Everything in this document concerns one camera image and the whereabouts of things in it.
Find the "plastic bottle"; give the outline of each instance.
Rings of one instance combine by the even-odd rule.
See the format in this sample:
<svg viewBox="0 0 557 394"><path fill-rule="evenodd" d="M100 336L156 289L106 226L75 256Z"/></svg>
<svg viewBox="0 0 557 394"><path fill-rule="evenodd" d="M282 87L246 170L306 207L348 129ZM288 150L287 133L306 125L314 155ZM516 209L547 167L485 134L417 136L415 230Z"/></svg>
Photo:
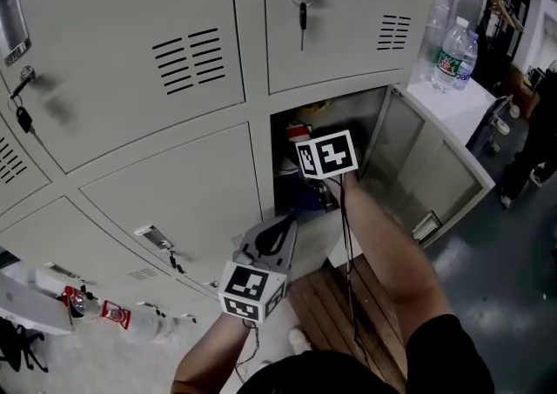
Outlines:
<svg viewBox="0 0 557 394"><path fill-rule="evenodd" d="M464 58L459 67L459 72L454 81L454 88L456 90L464 90L470 80L473 68L476 66L478 60L478 34L475 32L468 32L468 46L464 53Z"/></svg>
<svg viewBox="0 0 557 394"><path fill-rule="evenodd" d="M454 86L454 80L464 58L468 42L467 27L468 21L457 17L456 24L445 36L432 77L433 87L440 92L445 93Z"/></svg>
<svg viewBox="0 0 557 394"><path fill-rule="evenodd" d="M71 286L66 286L64 293L72 307L83 318L97 318L101 315L102 308L93 297L89 298L85 293Z"/></svg>

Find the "wire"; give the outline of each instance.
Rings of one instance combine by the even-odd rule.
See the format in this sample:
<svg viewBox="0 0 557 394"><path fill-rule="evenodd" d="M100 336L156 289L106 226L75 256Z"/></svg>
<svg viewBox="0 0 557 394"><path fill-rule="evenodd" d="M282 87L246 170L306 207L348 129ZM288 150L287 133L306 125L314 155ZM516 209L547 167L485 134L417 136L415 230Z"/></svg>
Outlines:
<svg viewBox="0 0 557 394"><path fill-rule="evenodd" d="M346 287L348 289L348 303L350 304L350 312L352 314L352 326L354 328L354 338L353 341L358 347L359 351L362 353L362 357L364 358L364 362L366 362L367 369L369 371L372 370L369 360L367 358L366 349L362 344L362 341L359 337L358 331L358 322L356 321L356 311L354 309L354 303L352 301L354 297L354 292L352 290L352 282L350 281L350 274L354 269L353 259L354 259L354 250L352 247L352 235L350 234L350 223L348 222L348 216L346 215L346 202L345 202L345 186L344 186L345 177L344 175L340 176L340 215L342 217L342 233L344 235L345 240L345 249L346 249Z"/></svg>
<svg viewBox="0 0 557 394"><path fill-rule="evenodd" d="M238 371L238 368L242 365L242 364L246 364L248 363L250 360L252 360L255 355L258 353L259 351L259 328L258 326L255 324L255 322L252 322L252 325L249 325L245 322L245 320L242 320L242 323L244 324L244 327L246 327L249 330L255 330L255 349L253 350L252 355L247 358L246 360L244 360L243 362L238 362L236 363L236 365L234 366L234 370L236 371L236 375L238 376L238 378L240 379L240 382L242 382L242 384L245 383L245 380L242 376L240 376L240 373Z"/></svg>

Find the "bottle label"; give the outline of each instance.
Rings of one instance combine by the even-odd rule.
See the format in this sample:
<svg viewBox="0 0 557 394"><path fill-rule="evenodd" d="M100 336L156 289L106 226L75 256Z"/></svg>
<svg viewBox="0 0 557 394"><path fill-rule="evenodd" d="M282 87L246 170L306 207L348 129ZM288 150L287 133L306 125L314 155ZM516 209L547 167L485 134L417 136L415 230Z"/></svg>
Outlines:
<svg viewBox="0 0 557 394"><path fill-rule="evenodd" d="M448 76L456 77L462 60L447 54L441 50L439 54L439 59L437 60L437 69L444 72Z"/></svg>
<svg viewBox="0 0 557 394"><path fill-rule="evenodd" d="M462 64L460 65L459 72L456 75L456 79L467 82L470 79L470 76L472 75L473 67L474 67L473 64L469 64L463 61Z"/></svg>

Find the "black pants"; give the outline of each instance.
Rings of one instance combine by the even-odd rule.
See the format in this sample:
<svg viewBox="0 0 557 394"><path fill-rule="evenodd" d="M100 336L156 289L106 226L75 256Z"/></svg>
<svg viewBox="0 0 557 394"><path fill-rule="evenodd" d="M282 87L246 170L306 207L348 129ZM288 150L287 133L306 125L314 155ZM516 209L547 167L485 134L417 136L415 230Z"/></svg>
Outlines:
<svg viewBox="0 0 557 394"><path fill-rule="evenodd" d="M538 104L530 119L528 137L524 148L514 156L514 162L505 170L501 193L515 199L528 180L536 165L546 163L536 176L546 181L557 170L557 136L555 136L555 114L548 114L543 104Z"/></svg>

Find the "black shirt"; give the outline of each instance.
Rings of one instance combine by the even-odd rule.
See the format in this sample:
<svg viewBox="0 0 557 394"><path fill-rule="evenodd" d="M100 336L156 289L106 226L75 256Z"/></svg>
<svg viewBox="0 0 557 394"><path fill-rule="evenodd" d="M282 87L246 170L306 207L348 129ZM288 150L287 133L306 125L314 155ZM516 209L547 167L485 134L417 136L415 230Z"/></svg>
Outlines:
<svg viewBox="0 0 557 394"><path fill-rule="evenodd" d="M540 94L540 105L543 105L544 111L554 116L557 110L557 73L546 70L546 76L541 80L535 89Z"/></svg>
<svg viewBox="0 0 557 394"><path fill-rule="evenodd" d="M422 324L406 347L406 392L493 393L491 375L454 315ZM397 391L356 358L336 351L307 351L254 374L238 394L372 393Z"/></svg>

